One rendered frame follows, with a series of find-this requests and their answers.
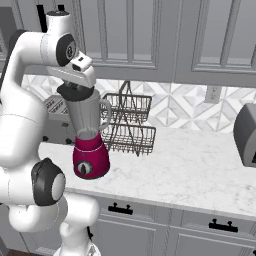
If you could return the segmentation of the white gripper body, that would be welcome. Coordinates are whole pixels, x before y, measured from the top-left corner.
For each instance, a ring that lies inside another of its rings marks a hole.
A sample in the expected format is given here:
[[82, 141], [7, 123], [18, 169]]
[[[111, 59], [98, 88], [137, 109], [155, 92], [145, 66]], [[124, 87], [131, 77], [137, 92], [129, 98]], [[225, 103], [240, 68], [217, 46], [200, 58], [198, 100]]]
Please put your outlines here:
[[48, 67], [50, 76], [58, 77], [64, 81], [72, 82], [86, 88], [92, 88], [96, 84], [94, 68], [90, 66], [85, 71], [75, 71], [72, 68]]

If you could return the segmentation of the black blender lid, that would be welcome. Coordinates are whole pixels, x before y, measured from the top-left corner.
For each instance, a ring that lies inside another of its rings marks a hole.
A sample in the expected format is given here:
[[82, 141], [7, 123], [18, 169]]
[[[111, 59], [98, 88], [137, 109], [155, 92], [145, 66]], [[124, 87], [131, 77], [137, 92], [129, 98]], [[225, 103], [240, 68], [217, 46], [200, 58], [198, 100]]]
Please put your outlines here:
[[57, 88], [57, 92], [70, 102], [80, 102], [88, 99], [94, 92], [94, 88], [87, 88], [75, 83], [63, 83]]

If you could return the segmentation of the red blender with glass jar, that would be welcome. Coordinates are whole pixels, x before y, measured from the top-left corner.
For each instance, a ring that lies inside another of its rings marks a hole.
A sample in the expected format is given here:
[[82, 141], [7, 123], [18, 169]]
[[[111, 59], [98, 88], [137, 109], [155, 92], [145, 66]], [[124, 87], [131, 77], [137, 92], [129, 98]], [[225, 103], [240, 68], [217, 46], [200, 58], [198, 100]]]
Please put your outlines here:
[[66, 102], [75, 131], [73, 150], [74, 173], [86, 180], [104, 176], [110, 169], [108, 151], [101, 138], [101, 131], [111, 121], [111, 104], [102, 99], [98, 90], [80, 102]]

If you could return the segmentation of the grey toaster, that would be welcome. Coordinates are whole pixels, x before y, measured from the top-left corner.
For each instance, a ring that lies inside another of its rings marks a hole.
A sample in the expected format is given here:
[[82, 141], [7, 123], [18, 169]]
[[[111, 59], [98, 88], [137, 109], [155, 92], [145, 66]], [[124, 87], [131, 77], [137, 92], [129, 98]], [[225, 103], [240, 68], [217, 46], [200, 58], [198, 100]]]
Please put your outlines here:
[[75, 132], [64, 99], [60, 95], [52, 95], [44, 101], [44, 104], [47, 107], [49, 117], [45, 124], [42, 141], [73, 145]]

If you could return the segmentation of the grey upper cupboard door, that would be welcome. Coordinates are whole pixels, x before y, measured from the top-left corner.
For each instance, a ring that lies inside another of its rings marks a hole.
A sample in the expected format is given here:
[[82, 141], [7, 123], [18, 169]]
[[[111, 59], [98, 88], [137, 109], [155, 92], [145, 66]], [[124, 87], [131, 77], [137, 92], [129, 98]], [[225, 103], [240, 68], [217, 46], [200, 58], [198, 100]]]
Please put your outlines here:
[[173, 80], [179, 0], [51, 0], [100, 79]]
[[5, 64], [9, 40], [17, 29], [41, 32], [37, 6], [54, 9], [52, 0], [0, 0], [0, 73]]
[[182, 0], [175, 81], [256, 88], [256, 0]]

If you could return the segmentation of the grey cupboard door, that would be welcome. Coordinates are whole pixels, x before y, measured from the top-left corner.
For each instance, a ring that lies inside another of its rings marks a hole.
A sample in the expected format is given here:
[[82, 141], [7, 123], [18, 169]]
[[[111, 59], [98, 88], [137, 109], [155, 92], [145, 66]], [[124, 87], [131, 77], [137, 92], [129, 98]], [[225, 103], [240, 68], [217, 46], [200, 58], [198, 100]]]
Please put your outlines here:
[[51, 0], [100, 79], [173, 80], [179, 0]]
[[182, 0], [175, 81], [256, 88], [256, 0]]
[[101, 216], [90, 227], [102, 256], [163, 256], [167, 226]]
[[54, 9], [52, 0], [0, 0], [0, 73], [5, 64], [9, 40], [17, 29], [41, 32], [37, 6]]
[[167, 256], [256, 256], [256, 240], [172, 228]]

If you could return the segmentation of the grey drawer front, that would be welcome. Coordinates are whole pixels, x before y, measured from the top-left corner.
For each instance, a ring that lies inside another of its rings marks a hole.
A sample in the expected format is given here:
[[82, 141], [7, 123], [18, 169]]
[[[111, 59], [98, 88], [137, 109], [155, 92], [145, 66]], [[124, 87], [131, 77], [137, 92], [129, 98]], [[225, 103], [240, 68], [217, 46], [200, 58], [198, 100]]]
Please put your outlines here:
[[[96, 200], [100, 204], [101, 212], [104, 215], [152, 222], [163, 225], [180, 225], [180, 221], [182, 218], [182, 210], [179, 209], [166, 208], [162, 206], [149, 205], [131, 201], [122, 201], [119, 199], [110, 199], [104, 197], [97, 197]], [[130, 208], [133, 210], [133, 215], [109, 212], [108, 206], [112, 206], [114, 202], [117, 203], [118, 207], [122, 208], [125, 208], [126, 205], [130, 205]]]
[[[232, 222], [233, 226], [238, 228], [237, 233], [210, 229], [208, 224], [216, 219], [220, 224], [226, 224], [228, 221]], [[242, 237], [256, 240], [256, 222], [250, 220], [243, 220], [233, 217], [219, 216], [207, 213], [200, 213], [194, 211], [183, 211], [181, 218], [181, 226], [185, 228], [198, 229], [212, 233], [219, 233], [223, 235], [230, 235], [235, 237]]]

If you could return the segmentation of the grey lower cupboard door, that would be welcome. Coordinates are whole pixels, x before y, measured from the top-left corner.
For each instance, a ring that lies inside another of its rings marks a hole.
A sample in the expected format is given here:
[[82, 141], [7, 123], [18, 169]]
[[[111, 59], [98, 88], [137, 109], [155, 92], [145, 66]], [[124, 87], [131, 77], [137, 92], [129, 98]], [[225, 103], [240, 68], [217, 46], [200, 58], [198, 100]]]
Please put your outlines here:
[[167, 226], [101, 216], [90, 227], [102, 256], [163, 256]]
[[256, 256], [256, 240], [172, 228], [167, 256]]

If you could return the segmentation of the grey rounded appliance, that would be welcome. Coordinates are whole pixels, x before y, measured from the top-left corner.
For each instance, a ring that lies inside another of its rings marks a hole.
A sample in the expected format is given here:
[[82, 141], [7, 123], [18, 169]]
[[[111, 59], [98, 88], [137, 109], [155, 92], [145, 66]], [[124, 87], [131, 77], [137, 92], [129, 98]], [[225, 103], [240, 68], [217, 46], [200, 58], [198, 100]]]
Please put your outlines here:
[[234, 128], [234, 141], [245, 167], [256, 168], [256, 104], [245, 104], [238, 113]]

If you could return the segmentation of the white wall socket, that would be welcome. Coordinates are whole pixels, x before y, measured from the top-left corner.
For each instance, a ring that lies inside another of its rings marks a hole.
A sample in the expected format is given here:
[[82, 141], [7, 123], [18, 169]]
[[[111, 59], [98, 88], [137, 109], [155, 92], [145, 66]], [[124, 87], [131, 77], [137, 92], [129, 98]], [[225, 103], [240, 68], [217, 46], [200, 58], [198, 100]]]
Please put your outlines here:
[[221, 86], [208, 85], [204, 102], [217, 104], [220, 100], [221, 90], [222, 90]]

